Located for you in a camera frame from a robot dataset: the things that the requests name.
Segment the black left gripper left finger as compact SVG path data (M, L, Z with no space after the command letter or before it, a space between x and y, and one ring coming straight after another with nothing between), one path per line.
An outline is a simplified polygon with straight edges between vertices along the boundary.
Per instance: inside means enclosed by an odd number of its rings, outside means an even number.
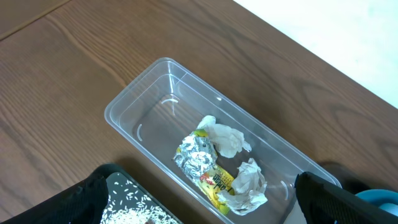
M99 224L107 204L106 178L91 175L5 224Z

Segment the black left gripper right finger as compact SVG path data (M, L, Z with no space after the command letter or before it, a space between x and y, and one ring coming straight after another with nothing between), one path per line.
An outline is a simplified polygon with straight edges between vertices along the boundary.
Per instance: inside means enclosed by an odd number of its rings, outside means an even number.
M303 172L295 180L295 194L308 224L397 224L397 192L371 189L352 194Z

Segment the white tissue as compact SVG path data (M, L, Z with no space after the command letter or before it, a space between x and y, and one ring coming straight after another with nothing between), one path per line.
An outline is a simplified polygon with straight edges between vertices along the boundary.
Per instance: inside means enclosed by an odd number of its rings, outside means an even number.
M225 203L233 213L244 216L268 201L265 196L267 182L253 158L242 162L238 171L237 178L231 184L234 195L222 190L217 196L219 201Z
M245 141L241 131L224 124L217 124L214 116L205 116L199 122L197 129L206 131L215 149L225 158L233 158L243 149L247 152L252 151L251 145Z

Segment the green snack wrapper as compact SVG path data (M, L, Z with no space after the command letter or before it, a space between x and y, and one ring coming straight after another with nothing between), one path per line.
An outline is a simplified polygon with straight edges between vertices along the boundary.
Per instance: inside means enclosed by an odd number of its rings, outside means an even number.
M226 215L229 213L229 207L219 201L218 193L225 190L234 195L231 186L234 177L216 163L217 158L208 133L204 129L196 129L182 140L173 161L208 197L214 207Z

